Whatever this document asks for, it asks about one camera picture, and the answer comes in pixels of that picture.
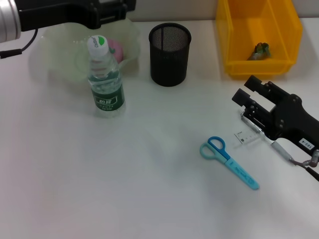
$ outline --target pink ball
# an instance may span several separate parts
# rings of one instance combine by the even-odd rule
[[[120,64],[124,58],[122,46],[120,45],[120,43],[118,43],[115,40],[112,40],[112,39],[107,39],[107,40],[108,40],[110,52],[113,54],[117,62]]]

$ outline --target water bottle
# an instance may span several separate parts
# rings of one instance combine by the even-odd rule
[[[98,111],[107,118],[118,116],[125,110],[125,98],[119,65],[109,50],[107,39],[91,36],[89,82]]]

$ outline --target yellow plastic bin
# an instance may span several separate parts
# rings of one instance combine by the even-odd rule
[[[291,0],[219,0],[216,24],[225,72],[280,75],[296,63],[303,27]],[[248,61],[259,42],[271,57]]]

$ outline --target blue scissors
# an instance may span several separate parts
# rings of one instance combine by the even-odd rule
[[[212,143],[212,140],[217,140],[221,142],[223,147],[220,149],[215,144]],[[204,153],[204,148],[208,148],[214,153],[214,155],[207,155]],[[236,174],[244,183],[246,183],[251,189],[259,189],[259,184],[232,158],[226,153],[226,144],[225,141],[220,137],[211,137],[207,143],[204,143],[200,147],[200,154],[205,159],[217,159],[219,162],[224,164],[230,171]]]

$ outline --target white bottle cap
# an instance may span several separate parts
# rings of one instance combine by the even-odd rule
[[[92,58],[102,57],[109,52],[109,44],[105,37],[95,35],[89,38],[88,49]]]

